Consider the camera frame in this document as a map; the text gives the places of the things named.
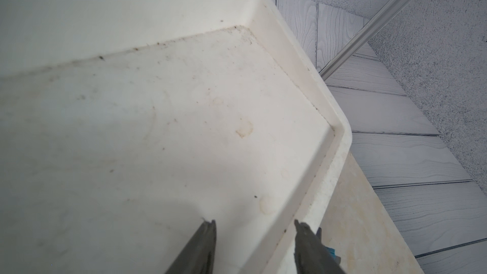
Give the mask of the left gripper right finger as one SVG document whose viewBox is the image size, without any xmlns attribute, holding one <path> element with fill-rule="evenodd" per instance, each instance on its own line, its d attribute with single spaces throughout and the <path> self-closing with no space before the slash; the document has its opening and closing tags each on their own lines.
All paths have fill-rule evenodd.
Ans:
<svg viewBox="0 0 487 274">
<path fill-rule="evenodd" d="M 322 244 L 321 227 L 314 233 L 305 222 L 295 219 L 294 225 L 294 261 L 297 273 L 346 273 L 340 267 L 341 258 L 336 255 L 335 249 Z"/>
</svg>

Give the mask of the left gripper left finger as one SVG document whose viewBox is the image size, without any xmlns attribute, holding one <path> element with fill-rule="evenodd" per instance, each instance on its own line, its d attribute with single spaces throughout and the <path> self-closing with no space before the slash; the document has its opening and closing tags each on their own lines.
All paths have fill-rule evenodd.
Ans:
<svg viewBox="0 0 487 274">
<path fill-rule="evenodd" d="M 166 273 L 212 274 L 216 241 L 216 221 L 204 221 L 166 270 Z"/>
</svg>

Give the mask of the white three-drawer cabinet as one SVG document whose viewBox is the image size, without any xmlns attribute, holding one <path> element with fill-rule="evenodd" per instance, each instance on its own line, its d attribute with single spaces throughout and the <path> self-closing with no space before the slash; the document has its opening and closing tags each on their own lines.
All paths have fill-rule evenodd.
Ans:
<svg viewBox="0 0 487 274">
<path fill-rule="evenodd" d="M 272 0 L 1 0 L 2 273 L 295 273 L 350 146 Z"/>
</svg>

